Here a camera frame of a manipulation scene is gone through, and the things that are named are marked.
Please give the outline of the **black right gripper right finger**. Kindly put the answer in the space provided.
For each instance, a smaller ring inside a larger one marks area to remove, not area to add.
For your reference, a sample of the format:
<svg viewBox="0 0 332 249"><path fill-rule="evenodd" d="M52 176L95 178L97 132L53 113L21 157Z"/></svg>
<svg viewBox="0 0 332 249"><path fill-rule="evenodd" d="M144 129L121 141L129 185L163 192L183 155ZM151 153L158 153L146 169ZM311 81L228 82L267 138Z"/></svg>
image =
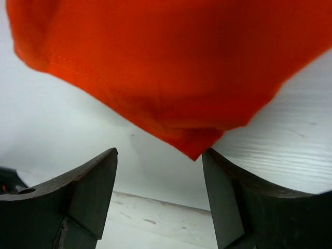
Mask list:
<svg viewBox="0 0 332 249"><path fill-rule="evenodd" d="M213 149L202 162L218 248L331 248L331 192L271 183Z"/></svg>

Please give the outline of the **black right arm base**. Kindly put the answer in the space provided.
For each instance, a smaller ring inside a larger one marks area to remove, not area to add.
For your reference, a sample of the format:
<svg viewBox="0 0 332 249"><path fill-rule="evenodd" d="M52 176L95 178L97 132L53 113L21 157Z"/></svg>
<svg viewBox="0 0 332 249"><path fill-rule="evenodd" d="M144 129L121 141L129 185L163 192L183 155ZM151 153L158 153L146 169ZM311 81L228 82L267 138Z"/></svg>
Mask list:
<svg viewBox="0 0 332 249"><path fill-rule="evenodd" d="M1 167L0 168L0 188L1 195L16 193L27 189L28 186L25 182L18 176L18 173L14 169Z"/></svg>

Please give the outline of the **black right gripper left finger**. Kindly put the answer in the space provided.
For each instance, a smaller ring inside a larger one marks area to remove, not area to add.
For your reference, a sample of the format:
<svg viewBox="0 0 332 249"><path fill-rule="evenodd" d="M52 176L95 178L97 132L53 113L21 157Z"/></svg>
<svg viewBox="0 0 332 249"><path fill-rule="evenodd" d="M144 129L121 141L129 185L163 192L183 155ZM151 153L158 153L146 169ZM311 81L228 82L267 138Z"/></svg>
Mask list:
<svg viewBox="0 0 332 249"><path fill-rule="evenodd" d="M115 148L15 195L1 195L1 248L95 248L115 183Z"/></svg>

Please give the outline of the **orange t shirt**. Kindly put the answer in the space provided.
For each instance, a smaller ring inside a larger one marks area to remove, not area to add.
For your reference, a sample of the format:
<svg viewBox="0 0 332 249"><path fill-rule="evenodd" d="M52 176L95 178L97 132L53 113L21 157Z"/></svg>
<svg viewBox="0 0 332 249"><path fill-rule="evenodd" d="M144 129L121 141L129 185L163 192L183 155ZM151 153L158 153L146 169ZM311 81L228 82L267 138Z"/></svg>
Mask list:
<svg viewBox="0 0 332 249"><path fill-rule="evenodd" d="M16 55L192 160L331 48L331 1L6 1Z"/></svg>

